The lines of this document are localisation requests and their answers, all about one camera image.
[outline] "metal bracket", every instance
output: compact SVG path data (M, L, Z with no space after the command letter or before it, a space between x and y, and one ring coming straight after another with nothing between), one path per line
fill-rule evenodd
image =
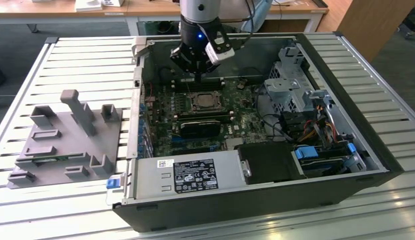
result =
M148 52L148 44L146 42L146 37L136 36L134 39L134 44L131 45L131 52L132 52L132 60Z

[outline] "blue drive bracket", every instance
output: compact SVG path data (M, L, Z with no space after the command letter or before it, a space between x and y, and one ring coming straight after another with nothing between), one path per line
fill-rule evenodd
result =
M354 153L356 152L356 146L353 145L353 143L350 142L346 146L348 146L349 151L352 153Z
M316 148L313 146L302 146L294 150L294 155L297 159L306 159L318 157Z

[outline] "motherboard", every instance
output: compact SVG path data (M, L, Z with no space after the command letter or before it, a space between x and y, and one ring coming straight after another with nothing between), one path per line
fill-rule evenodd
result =
M254 108L257 88L242 78L150 85L146 106L154 156L225 151L266 142Z

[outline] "barcode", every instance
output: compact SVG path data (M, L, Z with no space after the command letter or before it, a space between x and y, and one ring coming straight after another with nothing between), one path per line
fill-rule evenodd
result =
M213 184L215 184L215 180L214 180L214 181L207 181L207 182L206 182L206 185L213 185Z

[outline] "blue latch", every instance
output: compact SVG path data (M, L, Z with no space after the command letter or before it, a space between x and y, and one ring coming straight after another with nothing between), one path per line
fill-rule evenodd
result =
M349 151L352 153L354 153L356 152L356 146L353 145L353 143L350 142L346 146L348 146Z
M313 146L302 146L294 150L297 159L318 157L316 148Z
M119 178L110 178L106 181L106 189L116 189L119 187Z

